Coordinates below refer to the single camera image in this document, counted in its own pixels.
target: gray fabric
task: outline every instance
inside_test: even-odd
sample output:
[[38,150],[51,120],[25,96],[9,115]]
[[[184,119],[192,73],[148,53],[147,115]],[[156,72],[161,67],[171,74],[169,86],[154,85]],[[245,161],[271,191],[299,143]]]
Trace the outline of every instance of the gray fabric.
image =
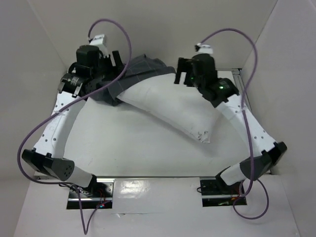
[[[121,101],[117,99],[117,96],[131,86],[145,79],[169,73],[175,73],[175,69],[173,67],[166,66],[159,59],[148,58],[145,54],[140,55],[131,60],[125,77],[121,78],[119,81],[112,84],[109,88],[105,89],[101,93],[93,96],[93,99],[97,101],[105,101],[112,106],[116,106],[121,103]],[[100,79],[95,79],[86,85],[85,91],[89,93],[102,86],[105,86],[111,80],[113,80],[113,78],[103,77]]]

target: dark gray cloth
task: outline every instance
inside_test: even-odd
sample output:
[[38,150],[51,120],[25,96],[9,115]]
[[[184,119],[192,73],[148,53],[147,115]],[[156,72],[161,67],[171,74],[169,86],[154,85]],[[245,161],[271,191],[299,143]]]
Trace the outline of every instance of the dark gray cloth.
[[[166,66],[159,59],[148,58],[145,54],[140,55],[130,61],[123,78],[112,84],[109,88],[93,96],[93,99],[97,101],[105,101],[112,106],[116,106],[121,103],[121,101],[117,99],[117,96],[131,86],[145,79],[169,73],[175,73],[175,69]],[[108,84],[112,79],[113,78],[109,80],[107,77],[95,79],[86,85],[86,92],[89,93],[101,88]]]

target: wire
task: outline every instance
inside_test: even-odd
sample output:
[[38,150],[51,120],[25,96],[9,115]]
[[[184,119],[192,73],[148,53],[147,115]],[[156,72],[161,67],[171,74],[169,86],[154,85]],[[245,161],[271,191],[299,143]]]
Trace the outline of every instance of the wire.
[[[111,20],[111,19],[107,19],[107,18],[103,18],[103,19],[99,19],[97,20],[96,22],[94,22],[92,24],[92,26],[90,27],[89,29],[89,33],[88,33],[88,36],[90,37],[90,34],[91,34],[91,31],[92,29],[94,28],[94,26],[96,24],[98,24],[99,22],[110,22],[114,25],[116,25],[118,28],[120,28],[120,30],[124,33],[125,37],[126,37],[126,40],[127,40],[127,44],[128,44],[128,60],[127,60],[127,63],[124,67],[124,69],[122,70],[122,72],[113,80],[111,81],[109,84],[103,86],[102,88],[99,88],[97,89],[96,91],[92,92],[92,93],[89,93],[81,98],[78,98],[77,100],[74,100],[73,102],[65,105],[63,108],[61,108],[58,113],[54,113],[53,115],[51,115],[50,117],[48,117],[47,119],[45,119],[43,122],[41,122],[39,125],[37,125],[29,134],[26,135],[26,137],[23,139],[23,141],[21,142],[21,145],[19,146],[19,149],[18,149],[18,152],[17,152],[17,163],[18,163],[18,166],[19,166],[19,169],[21,171],[21,173],[27,178],[29,179],[30,181],[32,182],[35,182],[35,183],[38,183],[38,184],[50,184],[50,185],[53,185],[53,184],[62,184],[62,185],[74,185],[73,183],[69,183],[69,182],[43,182],[43,181],[39,181],[39,180],[36,180],[34,178],[32,178],[31,176],[29,176],[25,170],[23,169],[23,166],[22,166],[22,162],[21,162],[21,154],[22,154],[22,149],[25,145],[25,143],[28,141],[28,139],[40,128],[42,127],[44,124],[46,124],[47,122],[51,121],[52,119],[54,119],[55,117],[57,117],[59,115],[59,113],[63,112],[65,109],[69,108],[71,105],[79,102],[79,101],[82,101],[82,100],[85,100],[87,99],[88,97],[94,95],[94,94],[97,94],[99,93],[100,91],[108,88],[109,86],[111,86],[113,83],[115,83],[116,81],[118,81],[123,75],[124,73],[126,72],[128,66],[129,66],[129,63],[130,63],[130,60],[131,60],[131,57],[132,57],[132,45],[131,45],[131,42],[130,42],[130,39],[129,39],[129,36],[126,32],[126,30],[123,28],[123,26],[121,26],[118,22],[114,21],[114,20]],[[81,214],[81,220],[82,220],[82,225],[83,225],[83,231],[84,231],[84,234],[86,235],[87,232],[88,232],[88,227],[89,227],[89,223],[90,223],[90,220],[92,218],[92,215],[96,212],[96,210],[100,207],[100,206],[97,206],[97,208],[92,212],[90,218],[89,218],[89,221],[88,221],[88,225],[87,225],[87,228],[85,229],[85,225],[84,225],[84,220],[83,220],[83,213],[82,213],[82,203],[81,203],[81,198],[80,198],[80,195],[78,195],[78,199],[79,199],[79,207],[80,207],[80,214]]]
[[[254,65],[253,65],[253,70],[251,72],[249,80],[247,81],[247,83],[246,83],[246,85],[244,87],[244,90],[242,92],[242,95],[241,95],[241,108],[243,109],[244,104],[245,104],[245,97],[246,97],[247,90],[248,90],[249,85],[250,85],[251,81],[253,80],[253,76],[254,76],[254,74],[255,74],[255,72],[257,70],[257,66],[258,66],[258,50],[257,50],[256,44],[252,41],[252,39],[248,35],[246,35],[242,31],[234,29],[234,28],[224,28],[224,29],[220,29],[218,31],[215,31],[215,32],[211,33],[209,36],[207,36],[205,39],[203,39],[201,41],[201,43],[204,43],[209,38],[213,37],[214,35],[216,35],[216,34],[218,34],[220,32],[224,32],[224,31],[233,31],[233,32],[236,32],[236,33],[244,36],[249,41],[249,43],[251,44],[251,46],[253,48],[253,51],[254,51],[254,55],[255,55],[255,62],[254,62]],[[263,189],[265,191],[266,197],[267,197],[267,205],[266,205],[266,209],[264,210],[264,212],[262,214],[260,214],[259,216],[256,216],[256,217],[246,217],[246,216],[241,215],[236,210],[236,207],[235,207],[235,204],[236,204],[237,201],[241,200],[243,197],[246,197],[250,193],[250,191],[252,189],[253,181],[254,181],[254,169],[255,169],[251,133],[250,133],[249,123],[248,123],[248,119],[247,119],[247,115],[246,115],[246,111],[245,110],[242,110],[242,115],[243,115],[243,119],[245,121],[245,126],[246,126],[246,131],[247,131],[247,136],[248,136],[248,142],[249,142],[249,151],[250,151],[250,182],[249,182],[248,189],[247,189],[247,191],[244,194],[242,194],[242,192],[241,192],[241,188],[242,188],[242,184],[243,184],[243,182],[241,182],[240,187],[239,187],[240,197],[234,201],[233,208],[234,208],[234,211],[237,213],[237,215],[239,215],[240,217],[248,219],[248,220],[255,220],[255,219],[259,219],[263,215],[265,215],[267,213],[268,209],[269,209],[269,195],[268,195],[268,192],[266,190],[266,187],[263,185],[263,183],[259,179],[258,179],[258,182],[262,185],[262,187],[263,187]]]

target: gray wall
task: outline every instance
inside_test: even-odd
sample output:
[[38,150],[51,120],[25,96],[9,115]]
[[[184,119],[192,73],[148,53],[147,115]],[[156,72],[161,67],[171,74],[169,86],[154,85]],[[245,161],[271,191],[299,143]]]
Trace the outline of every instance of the gray wall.
[[[257,41],[254,114],[288,151],[277,166],[301,236],[316,225],[316,0],[279,0]],[[243,68],[247,79],[253,56]]]
[[11,237],[29,186],[17,149],[51,113],[65,66],[25,0],[0,1],[0,32],[0,236]]
[[[66,65],[87,43],[87,32],[98,18],[112,18],[128,31],[133,55],[146,53],[175,65],[178,57],[194,55],[194,45],[211,32],[235,27],[257,39],[277,0],[29,0]],[[106,33],[109,49],[126,58],[127,46],[114,26],[101,24],[93,34]],[[242,67],[251,51],[235,33],[216,36],[217,66]]]

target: folded white fabric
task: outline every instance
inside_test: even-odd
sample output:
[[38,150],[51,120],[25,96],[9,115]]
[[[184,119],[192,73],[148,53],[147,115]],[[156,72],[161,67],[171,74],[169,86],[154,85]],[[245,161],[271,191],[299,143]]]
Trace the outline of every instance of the folded white fabric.
[[146,79],[122,92],[118,99],[147,111],[200,142],[209,143],[220,113],[196,88],[175,85],[174,78],[175,74],[167,74]]

